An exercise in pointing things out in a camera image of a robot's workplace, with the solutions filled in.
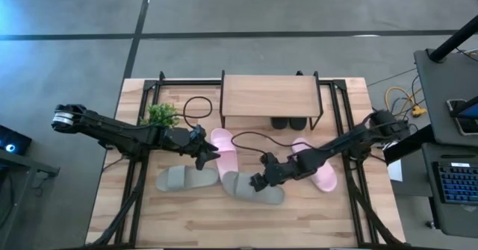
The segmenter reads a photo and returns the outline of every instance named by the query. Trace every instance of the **blue keyboard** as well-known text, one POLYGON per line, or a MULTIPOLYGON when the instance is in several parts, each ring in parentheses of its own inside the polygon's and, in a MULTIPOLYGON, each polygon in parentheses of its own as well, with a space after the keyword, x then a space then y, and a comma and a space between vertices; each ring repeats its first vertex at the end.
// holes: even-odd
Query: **blue keyboard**
POLYGON ((478 204, 478 167, 459 167, 455 163, 439 163, 437 181, 445 203, 478 204))

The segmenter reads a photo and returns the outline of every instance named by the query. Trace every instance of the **slide sandal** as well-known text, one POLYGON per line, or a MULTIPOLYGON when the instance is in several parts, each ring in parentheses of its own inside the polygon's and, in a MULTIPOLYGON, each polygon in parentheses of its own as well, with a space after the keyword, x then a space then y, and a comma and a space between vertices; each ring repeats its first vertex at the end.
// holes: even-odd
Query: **slide sandal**
MULTIPOLYGON (((310 143, 302 137, 295 139, 293 144, 295 143, 308 143, 310 145, 310 143)), ((294 153, 297 153, 304 149, 309 149, 309 147, 304 144, 292 147, 292 151, 294 153)), ((334 168, 332 168, 332 165, 330 165, 328 160, 324 163, 322 167, 317 169, 317 172, 310 176, 310 179, 312 179, 315 186, 319 190, 322 190, 324 192, 331 192, 337 186, 337 175, 335 174, 334 168)))
POLYGON ((270 118, 270 124, 276 130, 283 130, 287 128, 288 120, 288 118, 270 118))
POLYGON ((289 125, 293 130, 301 131, 307 126, 306 118, 290 118, 289 125))
POLYGON ((156 178, 156 188, 161 191, 190 190, 217 184, 219 173, 216 169, 204 168, 202 171, 192 166, 174 166, 165 169, 156 178))
POLYGON ((217 153, 221 155, 216 159, 221 181, 227 172, 238 171, 238 154, 231 139, 232 134, 223 128, 216 128, 211 132, 211 144, 218 148, 217 153))
POLYGON ((266 187, 256 192, 250 185, 252 173, 227 172, 223 177, 223 189, 230 196, 263 204, 278 205, 284 201, 285 193, 281 187, 266 187))

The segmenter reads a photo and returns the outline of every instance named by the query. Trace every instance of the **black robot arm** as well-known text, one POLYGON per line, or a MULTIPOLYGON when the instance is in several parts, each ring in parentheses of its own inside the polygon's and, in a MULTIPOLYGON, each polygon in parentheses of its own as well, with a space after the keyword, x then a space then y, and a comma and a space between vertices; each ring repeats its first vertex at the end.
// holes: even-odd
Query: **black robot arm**
POLYGON ((135 126, 87 110, 81 104, 59 104, 52 127, 61 133, 86 134, 105 148, 115 146, 131 159, 141 156, 146 150, 161 149, 195 157, 196 168, 200 170, 207 161, 219 157, 213 152, 217 148, 205 141, 206 133, 200 125, 192 131, 163 125, 135 126))
POLYGON ((255 191, 261 191, 267 186, 283 184, 290 179, 300 180, 313 175, 327 159, 344 151, 348 151, 352 160, 364 160, 374 143, 389 143, 407 135, 408 125, 405 122, 397 121, 387 111, 374 112, 346 134, 319 148, 289 155, 285 163, 280 163, 272 153, 263 154, 261 163, 265 167, 264 173, 253 175, 251 185, 255 191))

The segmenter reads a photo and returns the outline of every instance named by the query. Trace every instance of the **gray slipper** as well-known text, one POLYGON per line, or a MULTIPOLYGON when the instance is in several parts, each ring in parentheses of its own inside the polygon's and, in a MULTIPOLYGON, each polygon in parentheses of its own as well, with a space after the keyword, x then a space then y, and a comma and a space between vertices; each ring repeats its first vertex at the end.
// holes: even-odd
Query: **gray slipper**
POLYGON ((223 176, 223 189, 237 199, 265 204, 281 204, 284 201, 284 190, 281 187, 266 187, 256 192, 249 183, 252 173, 227 172, 223 176))
POLYGON ((165 169, 156 178, 156 188, 162 191, 190 190, 209 187, 219 182, 216 169, 204 168, 202 171, 192 166, 174 166, 165 169))

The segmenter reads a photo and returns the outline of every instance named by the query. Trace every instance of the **green plant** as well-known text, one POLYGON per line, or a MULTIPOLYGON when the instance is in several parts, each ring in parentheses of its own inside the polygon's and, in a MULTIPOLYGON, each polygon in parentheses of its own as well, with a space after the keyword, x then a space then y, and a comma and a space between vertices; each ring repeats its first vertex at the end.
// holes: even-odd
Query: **green plant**
POLYGON ((174 127, 179 124, 179 118, 177 116, 171 116, 177 113, 172 104, 149 105, 148 111, 149 119, 141 119, 141 125, 159 124, 166 127, 174 127))

